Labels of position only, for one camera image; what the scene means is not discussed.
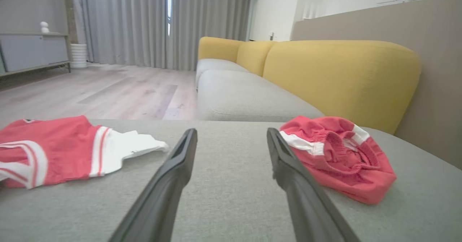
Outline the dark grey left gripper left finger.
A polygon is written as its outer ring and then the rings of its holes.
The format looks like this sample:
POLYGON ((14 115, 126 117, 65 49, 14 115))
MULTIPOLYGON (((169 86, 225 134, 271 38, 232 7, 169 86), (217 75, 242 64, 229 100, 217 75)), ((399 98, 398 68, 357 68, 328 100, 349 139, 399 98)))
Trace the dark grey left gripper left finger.
POLYGON ((166 161, 110 238, 111 242, 169 242, 183 188, 193 171, 197 130, 184 132, 166 161))

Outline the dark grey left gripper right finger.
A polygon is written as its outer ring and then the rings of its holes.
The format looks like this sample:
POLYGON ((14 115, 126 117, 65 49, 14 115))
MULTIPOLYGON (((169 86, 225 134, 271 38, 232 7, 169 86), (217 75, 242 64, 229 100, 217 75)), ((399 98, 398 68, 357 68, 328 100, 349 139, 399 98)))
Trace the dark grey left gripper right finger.
POLYGON ((358 242, 359 238, 282 135, 267 129, 273 178, 285 191, 298 242, 358 242))

